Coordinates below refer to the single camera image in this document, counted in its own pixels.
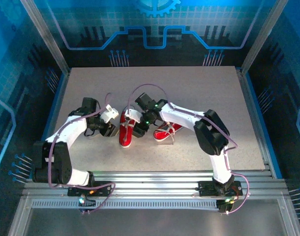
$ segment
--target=shoe sole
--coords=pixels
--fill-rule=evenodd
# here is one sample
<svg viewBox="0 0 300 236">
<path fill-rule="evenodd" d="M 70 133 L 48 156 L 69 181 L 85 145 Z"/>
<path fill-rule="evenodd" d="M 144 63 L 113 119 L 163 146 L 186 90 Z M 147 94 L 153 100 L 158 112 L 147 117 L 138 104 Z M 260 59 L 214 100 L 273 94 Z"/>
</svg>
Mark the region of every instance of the shoe sole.
<svg viewBox="0 0 300 236">
<path fill-rule="evenodd" d="M 160 142 L 166 140 L 167 138 L 169 138 L 170 136 L 171 136 L 171 135 L 168 135 L 168 136 L 166 136 L 164 139 L 156 139 L 155 137 L 153 137 L 153 138 L 154 138 L 154 140 L 156 140 L 158 143 L 160 143 Z"/>
<path fill-rule="evenodd" d="M 127 145 L 127 146 L 122 146 L 122 145 L 120 144 L 120 146 L 121 146 L 122 148 L 128 148 L 130 145 L 131 145 L 131 143 L 130 143 L 129 145 Z"/>
</svg>

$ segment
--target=red sneaker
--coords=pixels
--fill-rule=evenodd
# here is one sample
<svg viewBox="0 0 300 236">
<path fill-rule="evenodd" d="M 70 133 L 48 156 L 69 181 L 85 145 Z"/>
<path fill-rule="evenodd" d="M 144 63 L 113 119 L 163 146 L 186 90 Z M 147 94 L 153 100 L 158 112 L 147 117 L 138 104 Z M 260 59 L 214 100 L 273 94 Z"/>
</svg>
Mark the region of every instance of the red sneaker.
<svg viewBox="0 0 300 236">
<path fill-rule="evenodd" d="M 174 141 L 173 135 L 176 131 L 182 128 L 183 126 L 176 123 L 163 123 L 154 131 L 153 137 L 157 142 L 162 142 L 163 140 L 166 140 L 169 136 L 171 136 Z"/>
<path fill-rule="evenodd" d="M 128 148 L 131 145 L 132 131 L 136 121 L 133 119 L 126 120 L 125 111 L 122 112 L 120 117 L 120 145 L 123 148 Z"/>
</svg>

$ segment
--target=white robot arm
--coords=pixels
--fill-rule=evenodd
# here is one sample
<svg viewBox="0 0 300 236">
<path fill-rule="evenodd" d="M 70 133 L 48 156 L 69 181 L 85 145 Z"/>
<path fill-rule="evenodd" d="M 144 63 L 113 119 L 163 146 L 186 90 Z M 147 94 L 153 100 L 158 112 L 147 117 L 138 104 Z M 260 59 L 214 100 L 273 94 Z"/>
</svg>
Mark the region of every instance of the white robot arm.
<svg viewBox="0 0 300 236">
<path fill-rule="evenodd" d="M 217 113 L 213 110 L 208 110 L 207 112 L 192 111 L 176 106 L 173 103 L 168 104 L 163 99 L 156 102 L 145 93 L 136 99 L 136 103 L 144 112 L 140 113 L 130 109 L 129 113 L 126 111 L 125 114 L 129 119 L 136 121 L 133 135 L 138 138 L 144 136 L 149 126 L 154 124 L 156 120 L 173 122 L 194 131 L 200 148 L 210 156 L 215 188 L 220 194 L 224 194 L 234 182 L 234 176 L 231 174 L 227 154 L 225 153 L 228 140 L 216 128 L 201 118 L 201 116 L 207 117 L 229 135 L 229 131 Z"/>
<path fill-rule="evenodd" d="M 113 124 L 110 123 L 111 119 L 115 119 L 119 113 L 110 105 L 106 106 L 106 111 L 96 116 L 81 118 L 95 112 L 97 101 L 92 98 L 84 98 L 81 108 L 71 112 L 67 118 L 66 123 L 80 118 L 77 121 L 70 123 L 59 135 L 52 156 L 52 183 L 90 186 L 94 181 L 93 174 L 89 171 L 80 171 L 71 166 L 69 149 L 76 141 L 80 134 L 90 129 L 93 133 L 99 130 L 100 134 L 104 137 L 115 136 L 118 132 Z M 48 161 L 49 161 L 49 148 L 54 141 L 58 131 L 51 137 L 47 138 L 44 142 L 39 141 L 34 143 L 34 182 L 48 182 Z"/>
</svg>

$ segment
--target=blue glass wall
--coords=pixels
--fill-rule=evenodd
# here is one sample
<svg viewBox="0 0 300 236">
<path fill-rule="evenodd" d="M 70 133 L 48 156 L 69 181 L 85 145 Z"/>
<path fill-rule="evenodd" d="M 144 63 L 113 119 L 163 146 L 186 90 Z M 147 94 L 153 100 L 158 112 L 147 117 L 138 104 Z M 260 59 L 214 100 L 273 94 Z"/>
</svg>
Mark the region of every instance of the blue glass wall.
<svg viewBox="0 0 300 236">
<path fill-rule="evenodd" d="M 125 66 L 126 56 L 129 66 L 208 65 L 208 55 L 210 65 L 239 66 L 273 3 L 36 1 L 70 67 Z"/>
<path fill-rule="evenodd" d="M 20 1 L 0 0 L 0 100 L 12 108 L 16 119 L 0 163 L 0 235 L 7 235 L 21 195 L 23 184 L 17 180 L 25 181 L 8 174 L 16 173 L 12 162 L 19 164 L 16 154 L 30 156 L 53 102 L 55 88 L 48 85 L 49 71 L 61 75 Z M 10 113 L 0 105 L 0 154 L 11 127 Z"/>
<path fill-rule="evenodd" d="M 300 0 L 289 0 L 249 75 L 282 175 L 288 187 L 296 189 L 300 187 Z"/>
</svg>

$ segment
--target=white bracket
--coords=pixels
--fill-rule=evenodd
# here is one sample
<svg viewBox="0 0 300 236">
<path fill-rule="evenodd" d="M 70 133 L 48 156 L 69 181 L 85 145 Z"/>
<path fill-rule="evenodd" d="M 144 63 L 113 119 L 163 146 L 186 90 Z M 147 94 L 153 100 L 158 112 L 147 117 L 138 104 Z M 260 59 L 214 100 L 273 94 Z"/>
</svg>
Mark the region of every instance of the white bracket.
<svg viewBox="0 0 300 236">
<path fill-rule="evenodd" d="M 106 106 L 106 111 L 102 113 L 101 118 L 105 123 L 108 123 L 111 119 L 115 119 L 119 115 L 119 112 L 112 108 L 110 105 Z"/>
<path fill-rule="evenodd" d="M 133 119 L 137 123 L 140 123 L 141 115 L 142 114 L 140 112 L 133 110 L 133 109 L 129 109 L 129 114 L 128 114 L 128 110 L 126 110 L 126 112 L 125 112 L 126 117 Z"/>
</svg>

